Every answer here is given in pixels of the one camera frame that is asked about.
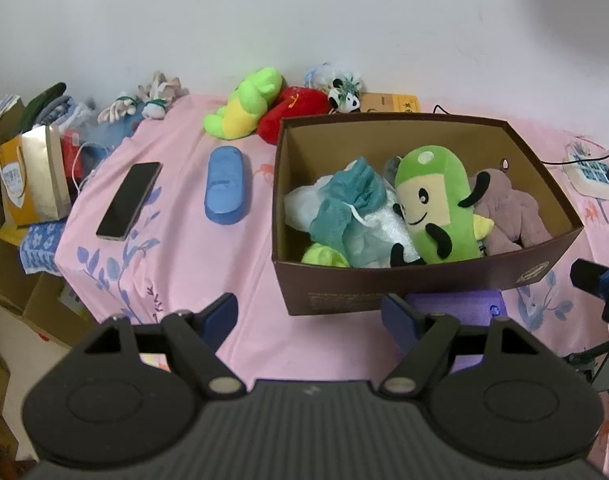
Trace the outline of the pink plush bear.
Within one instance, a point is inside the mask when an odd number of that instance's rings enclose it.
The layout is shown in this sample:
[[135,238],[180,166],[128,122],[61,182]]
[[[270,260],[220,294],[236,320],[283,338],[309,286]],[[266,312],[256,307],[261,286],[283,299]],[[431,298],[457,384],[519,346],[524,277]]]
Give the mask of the pink plush bear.
[[503,171],[481,170],[472,177],[471,183],[477,198],[474,212],[486,223],[480,229],[486,233],[481,244],[487,256],[517,252],[551,240],[537,201],[513,188]]

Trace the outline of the white fluffy towel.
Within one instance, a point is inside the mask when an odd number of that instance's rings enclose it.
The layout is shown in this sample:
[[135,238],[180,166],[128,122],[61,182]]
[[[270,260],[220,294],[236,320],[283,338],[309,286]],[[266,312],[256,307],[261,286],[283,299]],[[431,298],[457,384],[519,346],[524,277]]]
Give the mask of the white fluffy towel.
[[403,249],[403,260],[419,260],[405,222],[393,211],[397,197],[389,183],[379,207],[366,214],[338,198],[322,193],[332,180],[321,177],[312,185],[300,186],[285,197],[286,224],[306,232],[312,242],[339,252],[352,268],[388,268],[393,245]]

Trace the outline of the lime green cloth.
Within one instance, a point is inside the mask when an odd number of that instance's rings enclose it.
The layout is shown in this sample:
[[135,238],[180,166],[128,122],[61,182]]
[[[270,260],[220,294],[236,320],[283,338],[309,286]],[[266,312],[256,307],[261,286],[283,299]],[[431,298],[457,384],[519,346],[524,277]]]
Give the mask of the lime green cloth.
[[330,266],[331,268],[349,268],[346,257],[333,247],[313,243],[304,252],[301,262],[309,266]]

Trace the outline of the teal mesh bath sponge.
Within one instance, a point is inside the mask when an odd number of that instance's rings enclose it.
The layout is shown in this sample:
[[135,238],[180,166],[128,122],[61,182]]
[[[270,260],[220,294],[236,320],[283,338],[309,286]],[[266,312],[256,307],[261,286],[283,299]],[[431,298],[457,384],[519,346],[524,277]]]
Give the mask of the teal mesh bath sponge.
[[320,208],[309,228],[312,242],[338,250],[352,268],[383,258],[386,243],[375,235],[367,215],[387,203],[387,193],[383,178],[363,157],[337,171],[318,190],[318,198]]

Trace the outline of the green pickle plush toy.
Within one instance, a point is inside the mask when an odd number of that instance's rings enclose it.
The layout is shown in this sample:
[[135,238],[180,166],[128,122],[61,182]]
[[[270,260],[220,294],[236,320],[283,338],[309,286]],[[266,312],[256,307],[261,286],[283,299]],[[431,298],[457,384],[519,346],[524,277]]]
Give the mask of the green pickle plush toy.
[[473,185],[461,160],[439,145],[426,145],[402,157],[395,177],[393,211],[405,222],[419,260],[403,260],[393,245],[392,266],[420,266],[479,259],[481,240],[473,232]]

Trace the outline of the yellow cloth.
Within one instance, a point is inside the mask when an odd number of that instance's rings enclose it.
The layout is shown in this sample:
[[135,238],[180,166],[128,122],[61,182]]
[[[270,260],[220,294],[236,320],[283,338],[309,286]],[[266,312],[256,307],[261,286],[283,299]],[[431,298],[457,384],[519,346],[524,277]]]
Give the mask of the yellow cloth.
[[495,227],[495,222],[490,218],[473,214],[473,232],[475,240],[484,240]]

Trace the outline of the purple tissue pack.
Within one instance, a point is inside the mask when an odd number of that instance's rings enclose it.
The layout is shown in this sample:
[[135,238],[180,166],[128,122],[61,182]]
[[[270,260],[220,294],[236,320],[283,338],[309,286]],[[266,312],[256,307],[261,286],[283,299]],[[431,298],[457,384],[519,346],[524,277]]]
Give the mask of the purple tissue pack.
[[[448,292],[447,294],[408,294],[405,301],[411,304],[419,313],[443,313],[458,318],[463,325],[489,326],[492,318],[506,316],[507,310],[499,290],[478,290],[478,292]],[[396,339],[400,356],[404,356],[415,346],[417,337],[407,323],[402,330],[402,338]],[[449,374],[465,370],[481,362],[483,355],[459,354],[455,357]]]

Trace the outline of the white power strip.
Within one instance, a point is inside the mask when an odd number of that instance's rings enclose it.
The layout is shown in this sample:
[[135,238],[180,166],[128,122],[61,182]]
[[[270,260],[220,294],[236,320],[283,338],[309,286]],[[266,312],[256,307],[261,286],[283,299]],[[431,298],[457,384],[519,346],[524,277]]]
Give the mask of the white power strip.
[[587,162],[578,154],[568,154],[563,170],[571,185],[581,195],[609,202],[608,164]]

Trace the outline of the blue glasses case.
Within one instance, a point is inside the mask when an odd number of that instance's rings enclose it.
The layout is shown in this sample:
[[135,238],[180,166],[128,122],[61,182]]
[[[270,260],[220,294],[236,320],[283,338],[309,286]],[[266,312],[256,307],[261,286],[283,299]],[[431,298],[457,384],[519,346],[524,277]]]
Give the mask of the blue glasses case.
[[245,214],[247,188],[244,156],[231,145],[212,151],[207,171],[205,214],[220,226],[239,222]]

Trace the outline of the black smartphone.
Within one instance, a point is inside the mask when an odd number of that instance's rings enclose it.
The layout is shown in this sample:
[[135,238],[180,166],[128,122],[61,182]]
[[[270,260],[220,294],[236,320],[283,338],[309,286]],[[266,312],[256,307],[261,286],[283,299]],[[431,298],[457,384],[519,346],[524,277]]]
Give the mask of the black smartphone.
[[129,169],[99,222],[97,237],[119,242],[128,237],[161,168],[161,162],[140,162]]

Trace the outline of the brown cardboard box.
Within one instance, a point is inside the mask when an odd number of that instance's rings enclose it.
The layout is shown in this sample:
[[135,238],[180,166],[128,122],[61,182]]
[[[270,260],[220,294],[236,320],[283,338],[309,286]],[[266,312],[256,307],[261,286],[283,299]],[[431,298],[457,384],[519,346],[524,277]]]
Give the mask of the brown cardboard box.
[[291,315],[373,310],[388,292],[533,284],[581,229],[503,120],[369,113],[283,122],[273,263]]

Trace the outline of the brown cardboard carton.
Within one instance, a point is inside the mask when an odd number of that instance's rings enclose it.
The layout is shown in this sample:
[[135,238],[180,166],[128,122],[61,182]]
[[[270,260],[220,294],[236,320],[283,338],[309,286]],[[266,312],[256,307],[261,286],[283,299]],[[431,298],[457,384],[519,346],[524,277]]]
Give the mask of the brown cardboard carton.
[[63,278],[25,274],[18,248],[1,238],[0,306],[41,337],[64,347],[75,346],[98,325]]

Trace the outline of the yellow cardboard box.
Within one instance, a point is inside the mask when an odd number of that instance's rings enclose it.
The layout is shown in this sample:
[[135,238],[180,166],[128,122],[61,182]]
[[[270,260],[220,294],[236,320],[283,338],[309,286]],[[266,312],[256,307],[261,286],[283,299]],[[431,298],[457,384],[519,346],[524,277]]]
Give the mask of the yellow cardboard box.
[[419,99],[411,94],[367,92],[361,96],[363,113],[419,113]]

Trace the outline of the red plush toy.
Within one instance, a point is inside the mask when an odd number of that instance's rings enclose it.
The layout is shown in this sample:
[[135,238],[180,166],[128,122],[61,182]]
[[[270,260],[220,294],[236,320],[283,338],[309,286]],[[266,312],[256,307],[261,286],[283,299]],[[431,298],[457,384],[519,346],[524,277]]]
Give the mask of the red plush toy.
[[330,110],[331,103],[320,90],[306,87],[285,88],[260,118],[257,125],[258,136],[266,143],[276,145],[284,119],[326,115]]

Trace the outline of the panda plush toy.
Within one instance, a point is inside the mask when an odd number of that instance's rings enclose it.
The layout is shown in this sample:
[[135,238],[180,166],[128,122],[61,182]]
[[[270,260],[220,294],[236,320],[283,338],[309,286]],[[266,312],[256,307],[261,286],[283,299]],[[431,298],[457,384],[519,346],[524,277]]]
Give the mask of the panda plush toy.
[[334,113],[359,112],[361,107],[362,80],[360,78],[336,77],[332,81],[327,99]]

